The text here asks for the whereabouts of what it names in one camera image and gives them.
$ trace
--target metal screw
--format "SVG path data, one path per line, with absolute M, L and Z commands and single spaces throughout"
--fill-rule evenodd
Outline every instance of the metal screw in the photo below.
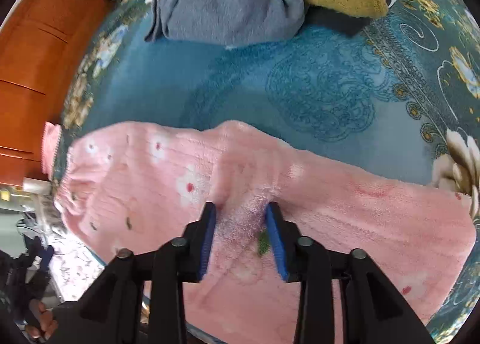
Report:
M 175 237 L 172 240 L 172 245 L 174 247 L 183 247 L 183 246 L 187 245 L 187 240 L 183 237 Z
M 364 259 L 367 257 L 367 253 L 364 250 L 361 250 L 360 248 L 352 250 L 351 254 L 356 259 Z
M 127 248 L 122 248 L 118 251 L 117 257 L 119 259 L 126 259 L 126 258 L 129 258 L 133 254 L 134 253 L 131 250 L 128 250 Z
M 314 243 L 314 241 L 310 237 L 303 236 L 297 240 L 297 243 L 301 247 L 309 247 Z

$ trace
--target red flower center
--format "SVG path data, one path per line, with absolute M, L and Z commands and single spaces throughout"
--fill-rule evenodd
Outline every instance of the red flower center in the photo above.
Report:
M 411 286 L 406 286 L 402 289 L 402 294 L 407 295 L 410 291 L 412 291 L 412 287 Z

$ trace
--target pink cloth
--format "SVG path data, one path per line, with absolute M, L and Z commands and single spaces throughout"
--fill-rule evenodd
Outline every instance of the pink cloth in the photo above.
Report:
M 62 127 L 59 124 L 45 122 L 42 137 L 42 172 L 52 180 L 53 161 L 57 154 Z
M 299 151 L 239 122 L 199 132 L 125 122 L 75 141 L 56 196 L 65 224 L 105 262 L 156 250 L 217 205 L 210 265 L 185 285 L 187 320 L 229 344 L 291 343 L 298 284 L 259 256 L 263 208 L 326 248 L 365 249 L 426 323 L 475 241 L 470 198 Z

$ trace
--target human hand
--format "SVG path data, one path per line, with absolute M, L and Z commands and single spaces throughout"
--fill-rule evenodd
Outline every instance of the human hand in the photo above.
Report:
M 38 321 L 40 322 L 40 328 L 45 337 L 48 340 L 54 331 L 58 328 L 58 322 L 53 319 L 53 313 L 45 308 L 43 302 L 37 302 L 38 305 Z M 35 326 L 25 326 L 25 331 L 34 339 L 41 336 L 40 331 Z

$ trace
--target pink fabric on sofa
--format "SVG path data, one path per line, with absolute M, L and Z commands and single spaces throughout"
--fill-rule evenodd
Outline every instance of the pink fabric on sofa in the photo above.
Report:
M 199 132 L 125 122 L 75 141 L 56 195 L 65 224 L 105 262 L 157 249 L 217 205 L 210 265 L 185 285 L 187 320 L 229 344 L 291 343 L 299 286 L 258 254 L 263 208 L 326 248 L 365 249 L 424 323 L 475 242 L 470 197 L 372 175 L 247 124 Z

